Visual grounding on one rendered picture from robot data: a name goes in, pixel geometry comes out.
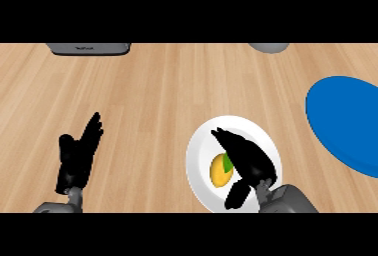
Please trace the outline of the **white plate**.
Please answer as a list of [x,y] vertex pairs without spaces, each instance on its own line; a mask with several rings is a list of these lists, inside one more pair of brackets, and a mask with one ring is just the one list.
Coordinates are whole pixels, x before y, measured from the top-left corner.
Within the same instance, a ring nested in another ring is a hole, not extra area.
[[210,178],[210,166],[214,157],[225,153],[211,131],[220,127],[223,130],[241,135],[253,141],[268,154],[275,168],[278,180],[271,187],[276,189],[282,184],[282,163],[278,148],[273,140],[262,127],[248,119],[240,116],[219,116],[210,119],[197,129],[186,150],[186,176],[194,194],[204,207],[214,213],[257,213],[260,210],[256,192],[251,191],[244,205],[240,209],[228,210],[225,200],[232,184],[241,179],[238,172],[234,172],[228,184],[216,188]]

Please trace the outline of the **yellow lemon with green leaf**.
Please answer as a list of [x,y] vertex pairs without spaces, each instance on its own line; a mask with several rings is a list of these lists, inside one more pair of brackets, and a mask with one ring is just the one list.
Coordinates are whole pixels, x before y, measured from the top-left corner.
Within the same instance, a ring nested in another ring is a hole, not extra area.
[[234,163],[226,153],[219,154],[210,165],[210,180],[216,188],[223,187],[234,176]]

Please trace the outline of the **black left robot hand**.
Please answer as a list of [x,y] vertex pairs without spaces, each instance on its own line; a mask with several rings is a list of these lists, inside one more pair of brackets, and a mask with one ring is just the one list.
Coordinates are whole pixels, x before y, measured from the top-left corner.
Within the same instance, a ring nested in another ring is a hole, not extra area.
[[102,134],[101,114],[95,113],[79,140],[70,134],[59,136],[61,167],[55,191],[61,195],[67,195],[73,187],[83,189],[87,185]]

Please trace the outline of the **dark grey appliance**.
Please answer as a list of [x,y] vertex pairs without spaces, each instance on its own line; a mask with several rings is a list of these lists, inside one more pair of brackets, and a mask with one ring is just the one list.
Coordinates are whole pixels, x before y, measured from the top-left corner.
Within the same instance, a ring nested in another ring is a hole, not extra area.
[[118,56],[130,51],[130,43],[48,43],[55,55]]

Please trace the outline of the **blue plate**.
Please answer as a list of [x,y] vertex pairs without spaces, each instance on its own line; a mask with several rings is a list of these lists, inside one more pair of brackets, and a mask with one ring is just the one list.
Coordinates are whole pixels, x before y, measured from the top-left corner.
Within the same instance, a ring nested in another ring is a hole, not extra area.
[[334,157],[378,178],[378,87],[347,76],[321,79],[307,92],[306,115]]

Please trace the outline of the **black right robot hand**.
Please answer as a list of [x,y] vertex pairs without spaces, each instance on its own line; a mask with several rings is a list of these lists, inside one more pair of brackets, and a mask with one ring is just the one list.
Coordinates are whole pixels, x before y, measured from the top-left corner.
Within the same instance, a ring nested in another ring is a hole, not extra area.
[[278,179],[276,168],[268,154],[251,140],[231,131],[217,128],[211,134],[226,150],[241,176],[241,179],[232,184],[225,208],[240,209],[251,191],[256,191],[259,203],[266,204],[271,187]]

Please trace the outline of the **grey round object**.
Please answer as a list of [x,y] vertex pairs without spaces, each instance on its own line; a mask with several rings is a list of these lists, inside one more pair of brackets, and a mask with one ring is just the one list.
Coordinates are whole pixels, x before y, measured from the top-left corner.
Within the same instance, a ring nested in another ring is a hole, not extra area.
[[276,54],[281,53],[290,46],[288,43],[251,43],[250,46],[260,52]]

